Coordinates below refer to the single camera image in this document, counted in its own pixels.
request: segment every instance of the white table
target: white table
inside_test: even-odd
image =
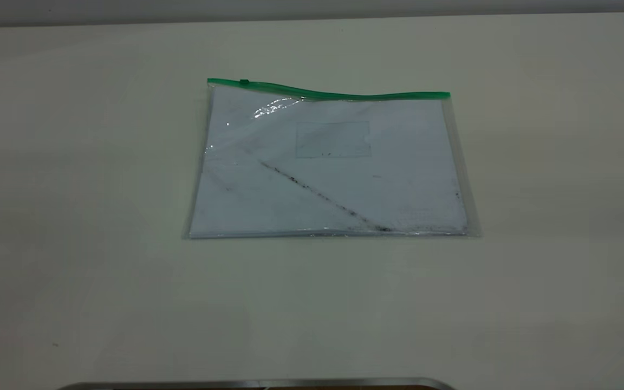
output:
[[[183,239],[206,77],[453,94],[480,239]],[[624,14],[0,29],[0,389],[624,387]]]

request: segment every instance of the metal edge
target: metal edge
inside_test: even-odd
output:
[[[250,388],[250,387],[329,387],[329,386],[424,386],[436,390],[455,390],[447,383],[431,378],[355,378],[355,379],[294,379],[235,380],[223,382],[82,382],[59,390],[139,390],[181,388]]]

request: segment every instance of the white paper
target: white paper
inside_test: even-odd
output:
[[[190,237],[465,234],[442,104],[216,86]]]

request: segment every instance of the gray background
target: gray background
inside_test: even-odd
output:
[[[624,12],[624,0],[0,0],[0,27],[550,12]]]

